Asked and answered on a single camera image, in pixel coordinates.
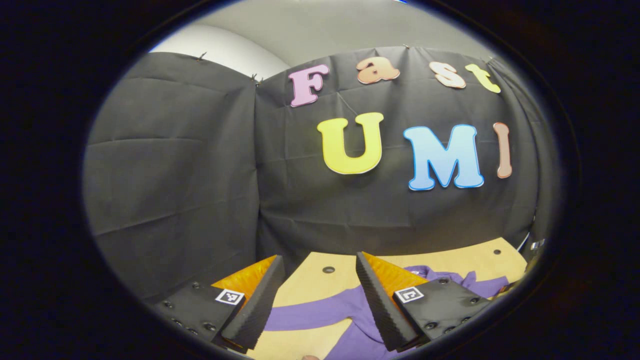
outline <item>yellow letter u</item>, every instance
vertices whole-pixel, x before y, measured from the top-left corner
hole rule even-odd
[[[381,113],[365,113],[356,116],[356,122],[362,125],[364,133],[364,154],[357,158],[347,156],[344,151],[344,128],[347,119],[326,120],[318,124],[322,133],[322,151],[324,163],[338,174],[362,174],[380,162],[382,158],[382,140],[380,139]]]

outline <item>table surface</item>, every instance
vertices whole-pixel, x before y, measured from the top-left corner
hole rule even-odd
[[[457,272],[462,277],[475,271],[478,281],[506,276],[519,280],[527,262],[505,239],[497,238],[460,249],[402,256],[378,256],[397,266],[427,265],[434,271]],[[335,271],[322,271],[332,266]],[[356,274],[356,257],[352,255],[311,252],[282,284],[274,307],[302,304],[334,296],[360,285]],[[351,324],[344,319],[333,325],[296,331],[264,331],[248,356],[256,360],[300,360],[304,355],[324,359]]]

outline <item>letter m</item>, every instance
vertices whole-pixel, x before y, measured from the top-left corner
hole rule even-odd
[[[458,176],[453,183],[458,188],[477,188],[484,184],[480,174],[476,152],[476,128],[471,125],[456,125],[451,130],[447,148],[433,131],[426,126],[404,130],[404,137],[413,147],[414,178],[409,181],[411,190],[430,190],[436,185],[429,176],[429,164],[443,187],[451,182],[458,166]]]

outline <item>foam letter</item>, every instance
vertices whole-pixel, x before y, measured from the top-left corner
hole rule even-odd
[[[357,158],[347,156],[344,151],[344,128],[347,119],[331,119],[318,124],[322,133],[322,151],[324,163],[338,174],[362,174],[380,162],[382,140],[380,139],[381,113],[365,113],[356,116],[356,122],[362,125],[364,132],[364,154]]]
[[[465,80],[456,74],[456,69],[449,64],[432,61],[429,63],[429,68],[436,73],[436,79],[445,86],[463,89],[467,85]]]
[[[500,166],[498,167],[498,177],[504,179],[511,176],[511,154],[509,153],[509,127],[501,122],[493,125],[493,130],[498,135],[498,145],[500,147]]]
[[[491,75],[489,75],[489,73],[484,71],[483,69],[480,69],[478,65],[469,64],[465,66],[465,69],[473,72],[474,75],[478,78],[478,81],[480,81],[480,84],[482,84],[482,86],[484,86],[487,90],[495,92],[496,94],[500,93],[500,87],[489,81],[489,77]]]
[[[300,70],[291,73],[289,79],[293,80],[293,100],[291,101],[291,107],[311,104],[318,100],[318,95],[311,94],[311,88],[316,91],[322,89],[322,75],[329,74],[329,67],[326,65],[318,65],[310,67],[309,69]]]
[[[447,187],[458,166],[458,176],[453,183],[458,188],[477,188],[484,184],[480,174],[476,152],[476,129],[471,125],[456,125],[451,130],[447,148],[442,146],[436,135],[426,126],[410,127],[404,130],[404,137],[413,146],[414,178],[409,181],[411,190],[430,190],[435,181],[429,177],[429,164],[438,181]]]
[[[375,58],[364,59],[356,65],[358,80],[363,84],[373,84],[383,80],[391,80],[400,76],[400,70],[391,65],[387,58],[377,56]]]

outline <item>purple shirt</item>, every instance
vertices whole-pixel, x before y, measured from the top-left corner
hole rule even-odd
[[[476,281],[475,271],[468,273],[463,279],[457,273],[434,272],[428,266],[409,266],[404,269],[429,281],[447,277],[484,298],[498,294],[498,291],[503,286],[509,284],[504,276],[487,281]],[[345,318],[351,318],[352,323],[324,360],[387,360],[398,356],[398,352],[395,350],[387,351],[376,327],[376,322],[373,320],[373,314],[369,309],[362,286],[344,290],[337,295],[322,300],[274,307],[264,330],[315,329],[316,327],[335,324]]]

